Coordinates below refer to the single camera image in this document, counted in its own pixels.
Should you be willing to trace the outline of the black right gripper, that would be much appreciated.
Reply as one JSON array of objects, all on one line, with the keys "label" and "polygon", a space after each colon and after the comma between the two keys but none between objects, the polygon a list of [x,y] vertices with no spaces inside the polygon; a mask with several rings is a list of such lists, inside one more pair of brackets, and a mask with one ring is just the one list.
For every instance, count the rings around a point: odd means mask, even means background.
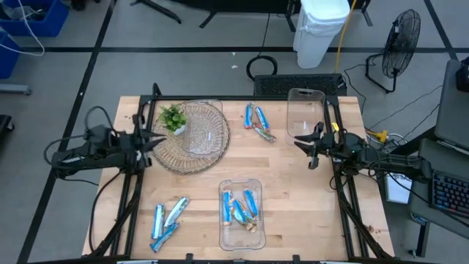
[{"label": "black right gripper", "polygon": [[310,169],[316,169],[318,167],[318,155],[329,156],[333,152],[335,145],[334,134],[326,133],[325,135],[322,135],[323,129],[324,123],[318,122],[314,127],[313,133],[309,135],[295,136],[295,139],[298,141],[307,143],[313,142],[313,145],[295,143],[295,146],[300,148],[308,157],[311,157],[311,161],[309,163]]}]

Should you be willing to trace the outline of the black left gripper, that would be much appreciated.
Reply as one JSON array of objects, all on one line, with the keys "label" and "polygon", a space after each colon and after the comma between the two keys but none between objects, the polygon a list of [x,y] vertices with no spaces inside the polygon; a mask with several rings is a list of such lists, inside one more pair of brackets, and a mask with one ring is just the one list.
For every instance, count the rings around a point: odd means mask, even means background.
[{"label": "black left gripper", "polygon": [[120,143],[125,154],[123,166],[126,169],[146,169],[151,166],[147,153],[164,142],[166,135],[147,130],[143,115],[133,115],[132,121],[133,132],[125,133]]}]

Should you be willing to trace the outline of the blue wrapper granola bar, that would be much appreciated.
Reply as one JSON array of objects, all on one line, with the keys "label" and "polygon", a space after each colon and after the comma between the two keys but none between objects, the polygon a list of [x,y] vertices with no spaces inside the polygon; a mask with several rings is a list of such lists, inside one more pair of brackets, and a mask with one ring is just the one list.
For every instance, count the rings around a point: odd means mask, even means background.
[{"label": "blue wrapper granola bar", "polygon": [[222,194],[223,202],[223,225],[229,226],[232,223],[231,213],[231,191],[224,191]]},{"label": "blue wrapper granola bar", "polygon": [[155,207],[154,222],[152,228],[152,239],[157,240],[163,234],[165,222],[165,205],[158,203]]},{"label": "blue wrapper granola bar", "polygon": [[251,216],[253,219],[258,219],[259,217],[259,210],[258,210],[258,207],[256,205],[256,201],[254,199],[254,195],[253,195],[253,192],[252,190],[250,189],[245,189],[243,191],[243,195],[245,197],[245,200],[246,200],[246,203],[247,203],[247,206],[251,212]]},{"label": "blue wrapper granola bar", "polygon": [[170,225],[167,230],[160,236],[156,242],[150,245],[151,250],[153,250],[154,253],[157,253],[160,251],[162,245],[170,239],[171,236],[173,236],[174,232],[179,228],[180,224],[178,222],[173,223]]},{"label": "blue wrapper granola bar", "polygon": [[176,205],[171,209],[171,212],[169,213],[168,217],[166,218],[164,227],[169,228],[171,225],[173,225],[176,220],[180,217],[184,209],[187,208],[190,200],[187,197],[182,197]]},{"label": "blue wrapper granola bar", "polygon": [[265,130],[265,131],[269,131],[269,130],[270,130],[270,125],[269,125],[269,123],[268,123],[268,121],[267,121],[267,118],[266,118],[266,116],[265,116],[265,114],[264,114],[262,108],[259,107],[259,106],[257,106],[257,107],[255,108],[255,111],[256,111],[256,115],[257,115],[257,117],[258,117],[258,119],[259,119],[259,121],[260,121],[260,124],[261,124],[262,129]]},{"label": "blue wrapper granola bar", "polygon": [[252,102],[248,103],[245,108],[245,119],[244,119],[245,129],[251,129],[253,126],[253,123],[252,123],[253,110],[254,110],[254,104]]},{"label": "blue wrapper granola bar", "polygon": [[232,200],[232,214],[239,223],[245,224],[247,222],[243,206],[237,199]]}]

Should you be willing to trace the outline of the clear plastic bin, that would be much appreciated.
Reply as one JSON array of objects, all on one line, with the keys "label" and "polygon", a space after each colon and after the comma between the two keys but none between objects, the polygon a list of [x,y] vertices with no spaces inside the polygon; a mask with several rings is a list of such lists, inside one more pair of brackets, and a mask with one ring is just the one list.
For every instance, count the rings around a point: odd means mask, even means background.
[{"label": "clear plastic bin", "polygon": [[[253,219],[247,206],[243,191],[250,189],[253,192],[256,205],[259,210],[258,219]],[[231,213],[232,200],[237,199],[243,206],[247,222],[239,223],[232,214],[232,223],[229,226],[223,225],[223,198],[224,191],[231,191]],[[225,180],[218,187],[219,196],[219,244],[225,251],[237,250],[258,250],[266,244],[264,211],[263,211],[263,190],[260,181],[255,179],[247,180]]]},{"label": "clear plastic bin", "polygon": [[219,100],[190,100],[184,111],[183,150],[197,158],[219,153],[224,140],[223,104]]},{"label": "clear plastic bin", "polygon": [[312,89],[294,88],[287,98],[287,133],[291,138],[314,132],[324,120],[325,94]]}]

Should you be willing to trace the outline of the green brown wrapper granola bar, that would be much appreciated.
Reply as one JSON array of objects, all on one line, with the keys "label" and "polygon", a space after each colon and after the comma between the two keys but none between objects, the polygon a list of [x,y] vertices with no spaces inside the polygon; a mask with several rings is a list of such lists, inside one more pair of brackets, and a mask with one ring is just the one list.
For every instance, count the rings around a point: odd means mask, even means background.
[{"label": "green brown wrapper granola bar", "polygon": [[253,129],[265,140],[269,142],[275,142],[276,137],[266,131],[259,123],[253,124]]}]

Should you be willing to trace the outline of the round woven wicker placemat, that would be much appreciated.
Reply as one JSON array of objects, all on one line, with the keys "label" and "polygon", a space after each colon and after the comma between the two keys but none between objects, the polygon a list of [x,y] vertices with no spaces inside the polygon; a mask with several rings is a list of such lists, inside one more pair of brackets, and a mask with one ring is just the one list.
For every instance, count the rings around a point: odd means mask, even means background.
[{"label": "round woven wicker placemat", "polygon": [[[179,103],[171,103],[173,105],[179,105],[184,110],[185,103],[189,101],[183,101]],[[172,132],[165,128],[163,121],[159,119],[161,106],[156,111],[157,119],[154,121],[153,131],[166,135],[166,140],[160,143],[154,148],[152,154],[155,160],[164,168],[173,172],[177,175],[194,175],[203,171],[206,171],[215,166],[226,154],[229,143],[230,143],[230,128],[227,119],[223,113],[224,119],[224,140],[222,148],[219,153],[216,153],[211,157],[193,157],[185,152],[182,148],[184,142],[184,132],[180,135],[175,136]]]}]

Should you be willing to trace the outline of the green plant in white pot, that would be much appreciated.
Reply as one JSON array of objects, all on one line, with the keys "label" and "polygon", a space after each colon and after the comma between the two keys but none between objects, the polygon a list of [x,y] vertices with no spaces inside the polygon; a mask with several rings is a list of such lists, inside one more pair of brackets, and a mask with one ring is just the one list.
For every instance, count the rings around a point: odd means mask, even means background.
[{"label": "green plant in white pot", "polygon": [[161,106],[159,119],[163,121],[165,128],[175,136],[180,135],[185,130],[187,117],[179,105],[171,104],[169,107]]}]

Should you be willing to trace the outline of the black perforated computer case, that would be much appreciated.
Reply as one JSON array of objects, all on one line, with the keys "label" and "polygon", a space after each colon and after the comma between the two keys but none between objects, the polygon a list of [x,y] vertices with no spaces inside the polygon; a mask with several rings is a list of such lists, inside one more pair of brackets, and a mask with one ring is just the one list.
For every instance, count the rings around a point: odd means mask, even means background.
[{"label": "black perforated computer case", "polygon": [[325,95],[347,95],[341,74],[263,75],[254,78],[254,95],[284,96],[291,89],[312,89]]}]

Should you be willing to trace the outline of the white paper sheet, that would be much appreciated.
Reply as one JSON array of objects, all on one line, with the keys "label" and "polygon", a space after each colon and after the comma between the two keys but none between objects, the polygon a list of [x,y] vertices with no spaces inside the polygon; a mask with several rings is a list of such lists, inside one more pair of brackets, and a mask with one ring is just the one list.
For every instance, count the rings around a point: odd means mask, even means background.
[{"label": "white paper sheet", "polygon": [[406,205],[410,196],[412,180],[401,174],[389,173],[385,176],[385,195],[387,202]]}]

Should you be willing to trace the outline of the white trash bin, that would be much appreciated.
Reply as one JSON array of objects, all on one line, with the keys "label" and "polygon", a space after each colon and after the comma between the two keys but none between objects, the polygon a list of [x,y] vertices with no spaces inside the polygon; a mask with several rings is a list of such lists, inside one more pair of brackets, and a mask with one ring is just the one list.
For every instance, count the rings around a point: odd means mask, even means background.
[{"label": "white trash bin", "polygon": [[348,0],[300,0],[300,14],[293,42],[298,66],[318,67],[333,38],[341,31],[348,15]]}]

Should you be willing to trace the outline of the black floor fan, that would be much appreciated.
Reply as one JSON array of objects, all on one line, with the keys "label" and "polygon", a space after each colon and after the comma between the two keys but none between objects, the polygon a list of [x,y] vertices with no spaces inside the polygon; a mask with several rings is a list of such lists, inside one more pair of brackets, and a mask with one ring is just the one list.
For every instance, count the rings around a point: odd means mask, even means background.
[{"label": "black floor fan", "polygon": [[[381,88],[386,94],[396,90],[397,77],[400,76],[410,64],[418,44],[421,32],[421,17],[413,9],[401,12],[393,21],[388,33],[384,49],[378,54],[366,58],[365,77]],[[385,88],[369,75],[369,67],[374,59],[382,57],[382,72],[393,81],[391,89]]]}]

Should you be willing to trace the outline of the grey laptop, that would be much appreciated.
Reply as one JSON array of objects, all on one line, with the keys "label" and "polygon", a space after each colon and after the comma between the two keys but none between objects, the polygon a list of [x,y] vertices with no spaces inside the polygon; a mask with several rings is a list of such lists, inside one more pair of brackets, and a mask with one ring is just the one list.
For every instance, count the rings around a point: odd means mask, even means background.
[{"label": "grey laptop", "polygon": [[435,135],[469,151],[469,92],[457,89],[457,71],[460,68],[460,61],[447,61]]}]

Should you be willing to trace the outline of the black backlit keyboard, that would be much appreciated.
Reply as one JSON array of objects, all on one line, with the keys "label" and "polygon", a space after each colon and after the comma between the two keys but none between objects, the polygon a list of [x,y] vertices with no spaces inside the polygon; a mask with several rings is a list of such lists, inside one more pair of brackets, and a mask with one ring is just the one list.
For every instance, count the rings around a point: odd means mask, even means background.
[{"label": "black backlit keyboard", "polygon": [[469,179],[435,170],[430,191],[432,206],[469,219]]}]

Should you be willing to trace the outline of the blue storage bin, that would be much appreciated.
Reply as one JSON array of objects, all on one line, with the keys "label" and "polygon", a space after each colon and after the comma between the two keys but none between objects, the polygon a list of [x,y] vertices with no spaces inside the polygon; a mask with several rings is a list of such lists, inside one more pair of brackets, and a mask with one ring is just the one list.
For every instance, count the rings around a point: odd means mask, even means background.
[{"label": "blue storage bin", "polygon": [[19,53],[9,48],[18,50],[19,46],[6,32],[0,32],[0,79],[9,78],[18,61]]},{"label": "blue storage bin", "polygon": [[11,7],[19,18],[0,18],[0,27],[12,36],[31,37],[28,23],[36,37],[56,37],[68,16],[61,0],[3,0],[0,7]]}]

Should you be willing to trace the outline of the black aluminium table frame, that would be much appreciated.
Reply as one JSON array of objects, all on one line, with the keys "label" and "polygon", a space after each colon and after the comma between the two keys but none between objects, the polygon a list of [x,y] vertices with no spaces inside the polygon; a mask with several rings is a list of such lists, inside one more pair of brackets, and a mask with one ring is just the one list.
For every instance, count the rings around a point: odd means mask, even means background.
[{"label": "black aluminium table frame", "polygon": [[[224,95],[223,111],[231,130],[226,155],[206,172],[175,175],[153,164],[140,177],[118,175],[105,169],[103,189],[95,211],[91,241],[100,243],[116,221],[119,204],[142,185],[138,209],[125,223],[117,241],[117,254],[133,260],[238,264],[256,260],[292,262],[294,256],[308,260],[348,260],[361,254],[356,228],[343,225],[336,192],[330,187],[333,166],[321,158],[319,166],[308,168],[306,155],[286,141],[287,102],[283,98]],[[263,139],[254,129],[245,129],[245,108],[254,104],[252,123],[260,121],[255,108],[261,107],[275,142]],[[258,250],[225,251],[219,244],[218,187],[224,180],[260,181],[263,190],[266,244]],[[175,205],[189,198],[180,217],[180,228],[154,253],[151,224],[156,204]]]}]

